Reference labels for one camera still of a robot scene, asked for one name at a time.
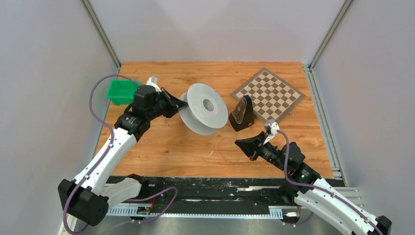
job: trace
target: black metronome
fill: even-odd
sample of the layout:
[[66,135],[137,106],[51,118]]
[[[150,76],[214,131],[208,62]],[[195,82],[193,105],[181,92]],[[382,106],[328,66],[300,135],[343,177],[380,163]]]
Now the black metronome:
[[229,115],[229,122],[235,131],[240,131],[252,126],[254,121],[255,115],[252,100],[249,95],[244,95]]

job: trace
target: spool hole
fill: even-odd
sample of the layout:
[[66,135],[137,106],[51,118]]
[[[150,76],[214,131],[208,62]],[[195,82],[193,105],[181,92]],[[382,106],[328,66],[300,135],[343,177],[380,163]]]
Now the spool hole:
[[210,100],[208,99],[204,99],[203,100],[203,106],[205,107],[205,109],[207,109],[208,111],[213,111],[213,104]]

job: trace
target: white spool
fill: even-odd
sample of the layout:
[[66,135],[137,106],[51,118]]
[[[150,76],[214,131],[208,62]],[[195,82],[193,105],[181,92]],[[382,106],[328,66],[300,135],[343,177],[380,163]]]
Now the white spool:
[[180,96],[189,104],[179,111],[190,130],[200,135],[211,135],[228,121],[228,109],[221,96],[210,86],[196,83]]

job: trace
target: wood grain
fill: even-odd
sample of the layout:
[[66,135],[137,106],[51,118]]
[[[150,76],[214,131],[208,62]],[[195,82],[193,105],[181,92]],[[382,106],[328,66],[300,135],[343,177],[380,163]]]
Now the wood grain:
[[[154,75],[159,78],[158,85],[175,97],[180,97],[194,83],[205,83],[222,96],[230,112],[236,105],[231,92],[263,67],[306,95],[294,108],[292,115],[283,119],[279,125],[290,141],[297,142],[306,156],[307,164],[323,177],[333,177],[301,63],[133,62],[123,63],[120,74],[142,82]],[[111,104],[106,121],[113,125],[125,107]],[[263,130],[263,123],[256,119],[252,127],[240,132],[235,132],[228,122],[213,135],[201,136],[188,129],[178,114],[171,119],[159,117],[151,122],[150,129],[124,156],[113,174],[283,177],[283,172],[261,158],[255,162],[249,161],[233,143],[234,139],[256,136]],[[108,136],[108,129],[103,128],[99,148]],[[279,147],[285,144],[281,135],[271,143]]]

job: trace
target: robotic arm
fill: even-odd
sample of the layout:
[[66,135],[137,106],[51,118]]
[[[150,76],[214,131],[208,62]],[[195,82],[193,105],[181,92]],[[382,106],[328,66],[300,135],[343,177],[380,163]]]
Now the robotic arm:
[[[86,180],[79,185],[79,189],[70,201],[68,213],[89,225],[99,224],[109,208],[127,199],[140,197],[145,191],[144,187],[148,186],[148,181],[138,175],[129,175],[122,182],[110,187],[104,188],[104,185],[124,154],[150,128],[151,120],[162,115],[171,118],[186,106],[186,102],[173,97],[165,89],[159,88],[155,77],[150,77],[146,85],[139,86],[134,93],[134,102],[125,109],[115,123],[112,143],[111,139],[108,139],[88,166],[72,181],[64,179],[59,184],[58,191],[62,208],[84,177]],[[107,151],[108,146],[110,149],[105,158],[87,175]]]
[[251,161],[262,157],[282,171],[287,172],[287,180],[281,190],[281,198],[287,203],[304,206],[329,222],[345,235],[389,235],[391,221],[385,216],[376,217],[354,205],[333,189],[319,173],[304,163],[305,156],[295,142],[289,144],[288,164],[285,164],[287,146],[281,150],[269,143],[278,132],[279,126],[272,119],[264,124],[265,132],[259,135],[236,140]]

